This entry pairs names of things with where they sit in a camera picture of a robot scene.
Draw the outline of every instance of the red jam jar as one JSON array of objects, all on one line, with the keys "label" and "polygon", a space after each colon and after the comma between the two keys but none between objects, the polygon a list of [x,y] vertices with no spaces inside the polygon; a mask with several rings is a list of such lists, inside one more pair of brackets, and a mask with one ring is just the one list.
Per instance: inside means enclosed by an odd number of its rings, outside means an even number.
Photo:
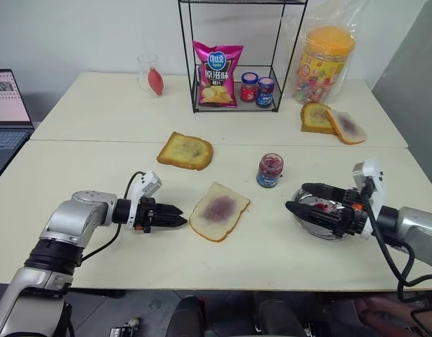
[{"label": "red jam jar", "polygon": [[258,75],[254,72],[245,72],[241,76],[241,100],[244,102],[254,102],[258,92]]},{"label": "red jam jar", "polygon": [[283,171],[283,158],[276,153],[267,153],[261,158],[259,163],[256,181],[262,187],[274,187],[278,184],[278,179]]}]

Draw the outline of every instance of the toasted bread slice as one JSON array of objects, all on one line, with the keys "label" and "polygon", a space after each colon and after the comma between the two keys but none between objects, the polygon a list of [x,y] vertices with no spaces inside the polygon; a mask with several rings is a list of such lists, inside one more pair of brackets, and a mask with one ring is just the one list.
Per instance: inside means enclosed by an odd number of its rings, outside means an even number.
[{"label": "toasted bread slice", "polygon": [[328,105],[321,103],[306,103],[301,108],[301,130],[306,132],[336,134],[325,110],[331,110]]},{"label": "toasted bread slice", "polygon": [[213,147],[209,142],[173,132],[158,154],[157,161],[183,169],[202,170],[211,163],[212,158]]},{"label": "toasted bread slice", "polygon": [[366,141],[367,134],[356,124],[349,113],[330,109],[325,110],[325,114],[331,121],[334,130],[336,130],[337,135],[343,143],[354,145]]},{"label": "toasted bread slice", "polygon": [[234,230],[250,200],[219,183],[213,183],[189,217],[189,224],[200,236],[223,241]]}]

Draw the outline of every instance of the laptop screen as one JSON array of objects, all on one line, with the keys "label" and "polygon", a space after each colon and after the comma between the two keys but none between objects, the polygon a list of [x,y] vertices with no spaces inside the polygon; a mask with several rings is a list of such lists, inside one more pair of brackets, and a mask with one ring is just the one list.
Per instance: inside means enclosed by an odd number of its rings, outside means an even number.
[{"label": "laptop screen", "polygon": [[0,70],[0,125],[31,125],[12,71]]}]

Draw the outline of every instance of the metal bowl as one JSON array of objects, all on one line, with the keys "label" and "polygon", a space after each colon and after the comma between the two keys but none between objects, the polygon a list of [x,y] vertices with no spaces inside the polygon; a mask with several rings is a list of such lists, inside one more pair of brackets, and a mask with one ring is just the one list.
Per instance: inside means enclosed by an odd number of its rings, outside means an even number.
[{"label": "metal bowl", "polygon": [[[338,202],[317,198],[313,196],[311,193],[305,192],[302,189],[296,192],[296,194],[294,195],[294,201],[300,204],[308,204],[311,206],[317,204],[321,205],[321,208],[323,208],[324,212],[327,213],[334,213],[337,212],[339,209],[343,208],[343,206]],[[344,240],[345,238],[348,237],[348,234],[344,234],[343,237],[337,237],[327,228],[323,228],[319,225],[314,225],[313,223],[309,223],[308,221],[300,219],[298,216],[295,216],[295,219],[304,230],[311,233],[315,237],[319,237],[321,239],[329,240],[329,241]]]}]

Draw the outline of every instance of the potato chip bag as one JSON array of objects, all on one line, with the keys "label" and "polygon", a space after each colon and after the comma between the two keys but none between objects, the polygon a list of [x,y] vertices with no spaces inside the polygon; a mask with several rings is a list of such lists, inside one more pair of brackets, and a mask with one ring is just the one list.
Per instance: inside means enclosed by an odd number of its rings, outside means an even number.
[{"label": "potato chip bag", "polygon": [[197,41],[193,45],[202,62],[199,104],[237,107],[233,73],[244,46],[208,47]]}]

